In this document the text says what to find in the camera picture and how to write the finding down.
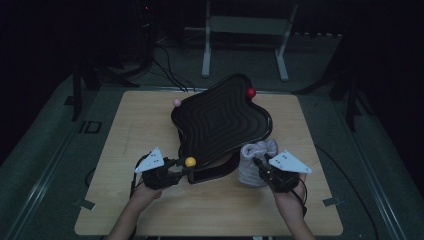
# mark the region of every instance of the floor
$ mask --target floor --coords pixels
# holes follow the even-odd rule
[[[229,74],[242,72],[252,79],[258,92],[290,94],[322,77],[340,38],[291,37],[285,53],[288,82],[279,79],[272,48],[229,49],[225,44],[217,44],[213,49],[210,77],[202,78],[202,35],[196,33],[189,34],[183,46],[164,36],[158,41],[154,59],[162,68],[180,76],[176,78],[189,91],[194,90],[190,83],[201,91]],[[140,84],[136,89],[140,91],[179,91],[162,68],[153,64],[130,81]],[[71,121],[72,106],[63,104],[72,95],[72,78],[64,79],[3,164],[0,236],[104,238],[78,236],[73,226],[120,98],[126,90],[135,89],[122,87],[104,76],[100,78],[99,91],[83,90],[83,112],[76,121]],[[423,239],[422,197],[378,119],[358,104],[361,115],[355,118],[357,131],[352,132],[344,120],[346,100],[332,101],[328,97],[331,87],[328,84],[298,96],[344,226],[340,236],[317,238]],[[102,122],[101,131],[81,132],[84,121]]]

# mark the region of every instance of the red ball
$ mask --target red ball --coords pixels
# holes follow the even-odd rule
[[[254,98],[256,96],[256,90],[254,88],[248,88],[246,91],[246,96],[248,98]]]

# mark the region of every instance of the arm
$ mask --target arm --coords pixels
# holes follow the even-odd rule
[[[135,190],[109,234],[108,240],[127,240],[137,225],[141,212],[159,198],[163,189],[152,190],[140,184]]]
[[[299,174],[299,178],[305,182],[306,174]],[[305,189],[302,183],[299,183],[299,185],[294,188],[294,191],[302,199],[305,196]],[[293,193],[273,192],[273,194],[278,211],[280,212],[281,217],[283,217],[284,222],[292,233],[293,238],[296,240],[315,239],[314,235],[306,224],[305,219],[303,218],[302,205],[293,195]]]

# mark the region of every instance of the wooden table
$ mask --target wooden table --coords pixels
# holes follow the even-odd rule
[[[124,94],[110,129],[86,200],[93,210],[81,208],[75,225],[79,235],[107,235],[128,201],[137,160],[155,147],[162,155],[177,158],[179,139],[171,121],[172,100],[193,93],[128,91]],[[295,96],[258,94],[253,102],[273,118],[269,138],[279,152],[287,149],[313,170],[306,180],[306,222],[315,235],[340,235],[342,224],[331,198],[300,104]],[[138,235],[149,236],[282,236],[290,235],[280,217],[269,187],[250,188],[230,175],[190,185],[179,185],[141,215]]]

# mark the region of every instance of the white tag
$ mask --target white tag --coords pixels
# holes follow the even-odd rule
[[[283,171],[312,173],[312,169],[289,153],[287,150],[269,160],[269,164]]]
[[[135,173],[141,173],[147,170],[154,168],[162,167],[165,165],[163,161],[162,153],[160,149],[156,147],[150,154],[147,156],[138,167],[135,169]]]

